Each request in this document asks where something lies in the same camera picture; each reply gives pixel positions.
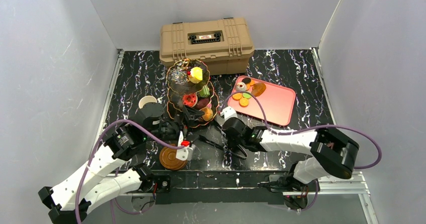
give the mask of round wooden disc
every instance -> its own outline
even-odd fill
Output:
[[[176,159],[176,150],[164,147],[160,151],[160,163],[164,168],[169,170],[181,170],[188,161]]]

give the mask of toolbox handle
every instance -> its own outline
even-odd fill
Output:
[[[202,44],[202,43],[210,43],[210,42],[220,42],[221,41],[221,32],[216,32],[214,34],[207,34],[203,36],[197,35],[189,35],[189,40],[191,44]]]

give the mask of floor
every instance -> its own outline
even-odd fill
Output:
[[[153,95],[166,104],[165,67],[160,64],[158,51],[125,52],[114,94],[109,107],[106,124],[117,119],[131,118],[138,109],[139,99]],[[332,123],[323,87],[310,50],[256,50],[250,59],[247,74],[253,78],[272,82],[296,91],[296,100],[288,128],[302,129],[309,126]],[[212,76],[211,81],[221,102],[231,93],[239,74]],[[242,116],[249,126],[261,125],[256,119]],[[223,141],[215,128],[204,127],[196,130],[213,141]],[[153,170],[164,170],[158,161],[161,146],[147,144],[147,152],[137,155],[123,170],[136,163],[144,162]],[[193,160],[185,169],[192,171],[282,171],[292,163],[304,160],[303,154],[281,152],[248,153],[242,161],[230,153],[216,150],[209,145],[198,145]]]

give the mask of red tag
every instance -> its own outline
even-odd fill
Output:
[[[188,147],[189,146],[189,141],[188,140],[184,140],[184,141],[182,141],[182,143],[180,145]]]

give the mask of donut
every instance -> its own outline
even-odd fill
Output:
[[[237,91],[245,91],[247,90],[247,85],[243,82],[237,82],[237,84],[235,85],[235,89]]]

